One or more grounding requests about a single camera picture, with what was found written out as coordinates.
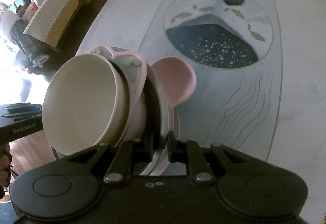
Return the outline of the person's left hand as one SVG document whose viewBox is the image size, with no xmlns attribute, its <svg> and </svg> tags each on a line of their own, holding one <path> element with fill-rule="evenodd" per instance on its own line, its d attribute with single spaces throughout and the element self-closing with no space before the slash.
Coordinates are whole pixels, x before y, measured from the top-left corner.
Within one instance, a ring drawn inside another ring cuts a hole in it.
<svg viewBox="0 0 326 224">
<path fill-rule="evenodd" d="M 0 180 L 1 187 L 7 187 L 11 179 L 10 165 L 12 162 L 11 148 L 9 144 L 4 145 L 3 155 L 1 155 Z"/>
</svg>

